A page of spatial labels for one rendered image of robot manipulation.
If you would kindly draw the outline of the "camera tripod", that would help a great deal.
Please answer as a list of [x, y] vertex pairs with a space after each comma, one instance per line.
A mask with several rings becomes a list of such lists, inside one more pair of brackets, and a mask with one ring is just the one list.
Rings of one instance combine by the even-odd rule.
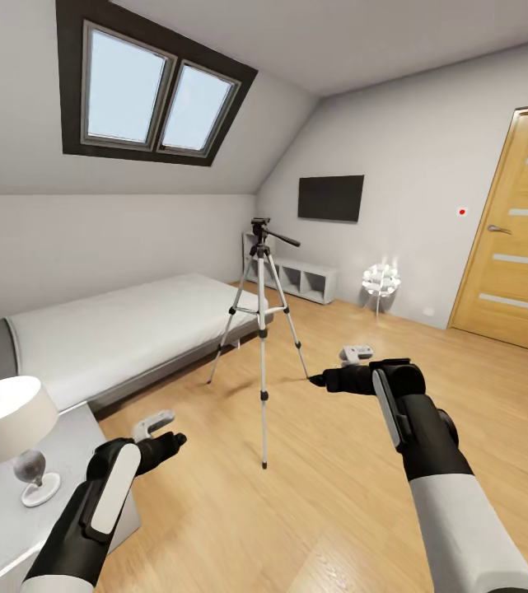
[[[270, 223], [270, 217], [254, 217], [254, 220], [251, 220], [251, 223], [253, 224], [253, 233], [258, 236], [258, 243], [256, 243], [251, 249], [250, 249], [250, 257], [248, 259], [247, 265], [245, 266], [245, 271], [243, 273], [243, 277], [241, 279], [241, 284], [238, 287], [238, 292], [236, 294], [236, 299], [234, 301], [234, 305], [233, 307], [230, 307], [229, 310], [229, 314], [230, 314], [230, 318], [228, 320], [227, 323], [227, 327], [224, 333], [224, 336], [222, 338], [222, 342], [218, 345], [218, 355], [217, 355], [217, 359], [219, 358], [221, 351], [223, 350], [224, 347], [224, 342], [225, 339], [227, 337], [227, 332], [229, 330], [229, 327], [231, 325], [231, 321], [232, 321], [232, 317], [233, 315], [236, 313], [236, 311], [242, 311], [245, 313], [250, 313], [250, 314], [254, 314], [258, 316], [258, 321], [259, 321], [259, 336], [261, 337], [261, 384], [262, 384], [262, 390], [260, 392], [260, 398], [262, 399], [262, 419], [263, 419], [263, 468], [267, 469], [267, 462], [266, 462], [266, 429], [265, 429], [265, 400], [269, 399], [269, 393], [265, 390], [265, 370], [264, 370], [264, 339], [266, 339], [268, 337], [268, 331], [265, 329], [265, 323], [264, 323], [264, 316], [266, 314], [270, 314], [273, 312], [277, 312], [277, 311], [284, 311], [284, 313], [286, 313], [287, 315], [287, 319], [288, 319], [288, 323], [291, 326], [292, 329], [292, 333], [293, 333], [293, 337], [295, 339], [295, 343], [296, 346], [298, 348], [298, 352], [300, 353], [300, 358], [301, 358], [301, 362], [302, 365], [305, 366], [305, 362], [303, 359], [303, 356], [301, 354], [301, 342], [298, 341], [297, 339], [297, 335], [295, 333], [295, 329], [292, 323], [292, 320], [290, 318], [290, 313], [289, 313], [289, 308], [288, 305], [286, 303], [285, 297], [283, 296], [283, 290], [282, 287], [280, 285], [280, 282], [278, 280], [278, 272], [277, 272], [277, 267], [275, 266], [275, 264], [273, 263], [273, 259], [271, 256], [271, 252], [270, 252], [270, 248], [268, 246], [265, 245], [265, 241], [266, 238], [268, 238], [268, 235], [272, 235], [275, 237], [280, 238], [281, 240], [283, 240], [284, 242], [287, 242], [288, 244], [291, 245], [295, 245], [296, 247], [299, 247], [301, 242], [298, 240], [293, 240], [289, 237], [286, 236], [281, 236], [279, 234], [275, 234], [274, 232], [271, 232], [269, 229], [265, 229], [263, 227], [263, 225], [267, 226], [267, 224]], [[246, 282], [246, 278], [248, 275], [248, 272], [250, 270], [250, 266], [252, 263], [252, 260], [254, 258], [254, 255], [257, 253], [257, 257], [258, 257], [258, 310], [251, 310], [251, 309], [246, 309], [246, 308], [242, 308], [237, 306], [238, 301], [241, 297], [241, 293], [243, 290], [243, 287], [245, 285]], [[268, 262], [269, 262], [269, 266], [270, 269], [272, 271], [273, 274], [273, 278], [274, 281], [276, 283], [277, 286], [277, 290], [278, 290], [278, 294], [281, 298], [282, 301], [282, 305], [279, 307], [274, 307], [272, 309], [268, 309], [268, 310], [264, 310], [264, 255], [267, 256]]]

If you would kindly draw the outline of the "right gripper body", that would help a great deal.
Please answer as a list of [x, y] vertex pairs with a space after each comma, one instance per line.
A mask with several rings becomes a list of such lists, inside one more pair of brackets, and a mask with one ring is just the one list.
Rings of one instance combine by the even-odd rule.
[[363, 395], [357, 385], [356, 377], [362, 365], [353, 365], [342, 368], [330, 368], [325, 370], [326, 389], [330, 393], [347, 391], [354, 395]]

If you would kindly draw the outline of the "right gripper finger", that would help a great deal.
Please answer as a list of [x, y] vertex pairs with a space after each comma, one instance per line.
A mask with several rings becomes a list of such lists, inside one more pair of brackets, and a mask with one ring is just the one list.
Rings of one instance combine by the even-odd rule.
[[325, 381], [325, 372], [323, 371], [321, 375], [314, 375], [309, 377], [309, 382], [317, 385], [318, 387], [326, 386]]

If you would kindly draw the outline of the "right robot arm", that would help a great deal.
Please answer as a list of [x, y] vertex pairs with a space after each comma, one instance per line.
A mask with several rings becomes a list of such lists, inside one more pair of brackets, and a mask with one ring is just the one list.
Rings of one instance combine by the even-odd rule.
[[409, 357], [374, 357], [344, 346], [342, 368], [309, 377], [330, 393], [377, 395], [394, 448], [403, 456], [434, 593], [528, 593], [528, 563], [461, 453], [450, 415], [426, 393]]

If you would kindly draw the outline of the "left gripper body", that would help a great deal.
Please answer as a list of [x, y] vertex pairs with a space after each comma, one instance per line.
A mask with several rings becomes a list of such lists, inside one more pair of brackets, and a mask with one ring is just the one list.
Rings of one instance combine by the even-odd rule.
[[156, 437], [156, 439], [143, 441], [143, 443], [147, 444], [152, 451], [152, 462], [148, 466], [146, 472], [150, 472], [163, 461], [166, 461], [179, 453], [175, 436], [172, 431], [166, 432], [166, 434], [162, 434], [162, 436]]

